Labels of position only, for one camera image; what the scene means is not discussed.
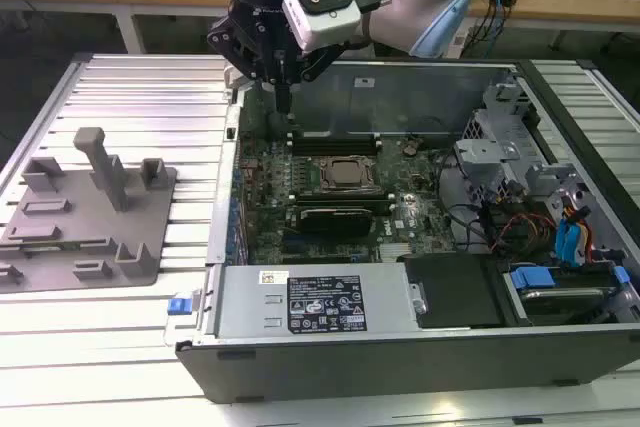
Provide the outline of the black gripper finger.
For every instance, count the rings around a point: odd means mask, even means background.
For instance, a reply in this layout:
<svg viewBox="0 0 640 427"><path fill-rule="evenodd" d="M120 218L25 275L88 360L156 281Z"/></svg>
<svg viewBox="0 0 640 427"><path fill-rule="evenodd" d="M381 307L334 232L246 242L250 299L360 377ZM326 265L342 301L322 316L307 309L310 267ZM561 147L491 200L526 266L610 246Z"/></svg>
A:
<svg viewBox="0 0 640 427"><path fill-rule="evenodd" d="M207 40L249 80L267 83L273 90L277 111L283 113L283 69L268 26L264 15L247 19L228 15L211 28Z"/></svg>
<svg viewBox="0 0 640 427"><path fill-rule="evenodd" d="M345 51L346 43L322 47L309 53L303 53L299 48L286 51L283 67L284 114L291 111L293 86L315 80Z"/></svg>

